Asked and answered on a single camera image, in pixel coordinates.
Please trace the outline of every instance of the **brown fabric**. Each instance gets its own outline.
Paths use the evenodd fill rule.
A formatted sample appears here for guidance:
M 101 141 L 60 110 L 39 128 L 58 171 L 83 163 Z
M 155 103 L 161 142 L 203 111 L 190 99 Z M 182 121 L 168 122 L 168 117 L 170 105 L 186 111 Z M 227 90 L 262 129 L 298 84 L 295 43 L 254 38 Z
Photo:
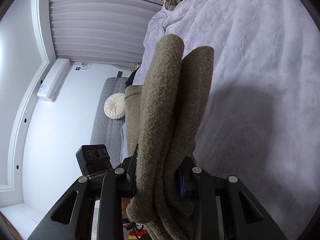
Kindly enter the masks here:
M 183 41 L 172 34 L 157 43 L 141 105 L 132 104 L 141 113 L 137 192 L 127 214 L 145 224 L 153 240 L 191 239 L 193 200 L 178 196 L 174 174 L 195 148 L 211 86 L 213 49 L 197 48 L 181 61 L 183 47 Z M 132 112 L 126 112 L 126 118 Z
M 169 11 L 173 11 L 181 1 L 183 0 L 164 0 L 164 7 Z
M 121 198 L 121 213 L 122 213 L 122 219 L 128 218 L 126 208 L 127 208 L 127 206 L 129 205 L 130 201 L 131 201 L 130 198 L 126 198 L 126 197 L 122 197 L 122 198 Z
M 124 92 L 125 123 L 127 125 L 126 136 L 129 156 L 134 154 L 139 139 L 141 92 L 142 85 L 129 86 Z
M 156 45 L 142 88 L 136 196 L 127 207 L 130 219 L 142 224 L 157 217 L 152 201 L 155 170 L 177 94 L 183 49 L 181 38 L 164 36 Z

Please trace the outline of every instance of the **gray quilted mattress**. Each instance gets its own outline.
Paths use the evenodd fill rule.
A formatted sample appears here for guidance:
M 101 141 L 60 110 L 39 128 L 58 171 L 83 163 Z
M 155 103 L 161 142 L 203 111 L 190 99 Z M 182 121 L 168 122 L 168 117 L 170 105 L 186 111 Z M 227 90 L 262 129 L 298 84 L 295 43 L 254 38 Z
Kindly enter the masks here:
M 115 93 L 124 93 L 128 78 L 108 78 L 103 86 L 96 117 L 94 119 L 90 144 L 105 144 L 113 167 L 120 164 L 121 127 L 124 117 L 113 120 L 106 116 L 103 106 L 107 98 Z

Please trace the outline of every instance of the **white bedspread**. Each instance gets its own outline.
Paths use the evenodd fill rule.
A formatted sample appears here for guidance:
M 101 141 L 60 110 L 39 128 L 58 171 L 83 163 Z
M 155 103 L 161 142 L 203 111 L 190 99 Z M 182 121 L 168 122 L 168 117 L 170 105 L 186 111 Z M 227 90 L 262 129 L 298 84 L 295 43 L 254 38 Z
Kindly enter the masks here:
M 320 200 L 320 33 L 299 0 L 184 0 L 150 21 L 143 84 L 156 42 L 179 35 L 184 55 L 215 49 L 211 93 L 196 137 L 200 167 L 236 175 L 289 240 Z

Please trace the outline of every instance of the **round white pillow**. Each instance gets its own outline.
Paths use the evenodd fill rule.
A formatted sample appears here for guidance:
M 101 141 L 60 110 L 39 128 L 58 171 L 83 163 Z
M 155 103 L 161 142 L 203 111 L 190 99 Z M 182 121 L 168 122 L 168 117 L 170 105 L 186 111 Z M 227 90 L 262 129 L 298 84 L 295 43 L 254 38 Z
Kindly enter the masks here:
M 120 119 L 125 115 L 124 93 L 116 93 L 108 97 L 104 103 L 104 112 L 111 119 Z

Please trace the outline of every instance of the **curtain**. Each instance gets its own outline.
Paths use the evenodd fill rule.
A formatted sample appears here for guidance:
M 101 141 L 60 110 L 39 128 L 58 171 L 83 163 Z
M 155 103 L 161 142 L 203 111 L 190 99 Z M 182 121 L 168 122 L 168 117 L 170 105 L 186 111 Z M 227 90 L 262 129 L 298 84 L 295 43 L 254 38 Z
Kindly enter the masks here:
M 159 0 L 50 0 L 56 56 L 124 67 L 141 63 L 148 23 Z

